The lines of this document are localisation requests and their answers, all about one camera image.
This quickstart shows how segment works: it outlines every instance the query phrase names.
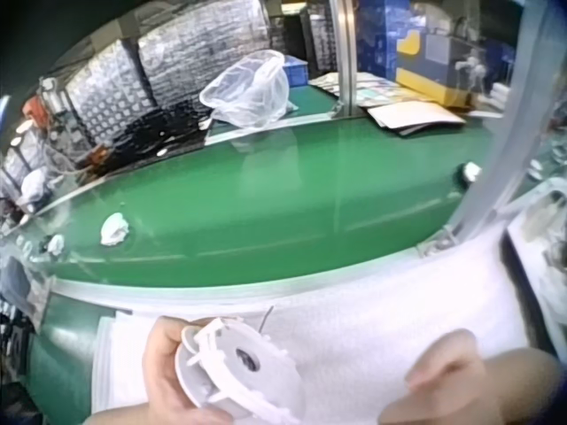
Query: yellow machine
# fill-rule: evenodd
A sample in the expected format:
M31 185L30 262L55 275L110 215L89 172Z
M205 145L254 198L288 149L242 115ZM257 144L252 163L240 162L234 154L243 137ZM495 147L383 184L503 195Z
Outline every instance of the yellow machine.
M484 52L472 42L412 29L397 53L396 81L444 106L468 108L483 90Z

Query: orange object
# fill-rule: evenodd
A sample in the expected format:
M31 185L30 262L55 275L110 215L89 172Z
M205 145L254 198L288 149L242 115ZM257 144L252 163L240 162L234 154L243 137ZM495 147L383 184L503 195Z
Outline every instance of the orange object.
M30 97L22 108L26 118L34 121L35 126L46 130L50 123L50 116L43 107L39 96Z

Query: metal pole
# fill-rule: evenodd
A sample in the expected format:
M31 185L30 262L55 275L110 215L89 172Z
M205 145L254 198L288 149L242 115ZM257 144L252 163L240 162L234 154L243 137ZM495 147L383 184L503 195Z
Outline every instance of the metal pole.
M19 146L12 146L12 149L14 149L14 152L16 152L16 155L18 155L19 159L21 159L21 162L24 163L24 167L27 169L28 173L31 173L32 167L29 165L29 162L27 162L27 159L24 157L24 154L21 153L21 149L19 148Z
M557 1L526 2L509 98L491 156L446 226L457 243L474 237L524 179L549 123L567 55L565 40L565 15Z
M336 117L357 115L356 107L356 30L353 0L330 0L337 45L339 98Z
M19 184L18 184L18 182L16 182L14 180L12 175L10 173L8 173L8 171L4 168L4 166L0 166L0 170L2 170L4 172L4 174L6 175L6 177L8 177L8 180L10 181L12 186L18 191L18 193L21 194L21 189L19 188Z

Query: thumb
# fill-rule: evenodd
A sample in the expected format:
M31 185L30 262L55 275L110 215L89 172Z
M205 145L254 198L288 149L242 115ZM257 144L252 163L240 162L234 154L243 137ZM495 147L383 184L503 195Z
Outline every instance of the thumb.
M380 423L413 423L448 416L482 398L484 384L484 376L474 368L460 369L388 405Z
M477 339L467 329L443 335L419 358L406 375L406 384L415 390L455 370L482 362L478 355Z

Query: plastic bin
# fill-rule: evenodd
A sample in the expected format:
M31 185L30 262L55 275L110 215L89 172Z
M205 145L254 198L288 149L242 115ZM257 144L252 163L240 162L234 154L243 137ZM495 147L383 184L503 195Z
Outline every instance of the plastic bin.
M287 81L290 83L290 87L300 87L309 84L309 74L305 60L297 59L293 56L286 56L283 70L287 75Z

